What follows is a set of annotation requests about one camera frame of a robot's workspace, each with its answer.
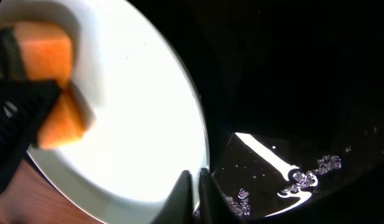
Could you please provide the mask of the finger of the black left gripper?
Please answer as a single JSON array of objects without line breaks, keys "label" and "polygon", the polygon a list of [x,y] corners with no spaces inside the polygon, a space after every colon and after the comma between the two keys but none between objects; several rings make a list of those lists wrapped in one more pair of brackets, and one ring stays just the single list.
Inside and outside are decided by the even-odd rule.
[{"label": "finger of the black left gripper", "polygon": [[53,80],[0,80],[0,195],[61,93]]}]

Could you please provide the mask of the yellow green scrub sponge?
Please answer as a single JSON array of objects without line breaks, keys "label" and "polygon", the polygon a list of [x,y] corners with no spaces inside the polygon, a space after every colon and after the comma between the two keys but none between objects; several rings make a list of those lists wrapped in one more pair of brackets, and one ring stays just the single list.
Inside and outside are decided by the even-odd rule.
[{"label": "yellow green scrub sponge", "polygon": [[72,40],[61,27],[41,21],[0,26],[0,78],[53,80],[61,89],[37,133],[36,145],[43,150],[73,144],[87,131],[89,114],[72,83],[72,75]]}]

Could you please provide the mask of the pale green plate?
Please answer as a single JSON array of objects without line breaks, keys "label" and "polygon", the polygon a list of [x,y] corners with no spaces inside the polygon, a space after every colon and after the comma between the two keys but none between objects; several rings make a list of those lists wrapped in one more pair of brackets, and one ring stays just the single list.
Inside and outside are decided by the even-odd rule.
[{"label": "pale green plate", "polygon": [[204,114],[182,60],[124,0],[3,0],[0,26],[48,21],[72,38],[83,138],[28,155],[69,201],[103,223],[152,223],[180,174],[209,166]]}]

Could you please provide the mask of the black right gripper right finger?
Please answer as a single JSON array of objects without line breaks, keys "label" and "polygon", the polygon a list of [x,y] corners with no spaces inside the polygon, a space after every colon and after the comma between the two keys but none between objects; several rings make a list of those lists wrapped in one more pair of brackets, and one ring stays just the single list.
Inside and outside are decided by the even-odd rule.
[{"label": "black right gripper right finger", "polygon": [[199,176],[200,215],[204,224],[240,224],[220,193],[208,169],[202,168]]}]

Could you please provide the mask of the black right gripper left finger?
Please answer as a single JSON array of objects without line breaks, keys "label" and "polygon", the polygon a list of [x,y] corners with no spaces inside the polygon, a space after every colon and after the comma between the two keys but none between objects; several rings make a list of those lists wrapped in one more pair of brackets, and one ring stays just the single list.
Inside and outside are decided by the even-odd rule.
[{"label": "black right gripper left finger", "polygon": [[152,224],[190,224],[194,211],[192,176],[183,170]]}]

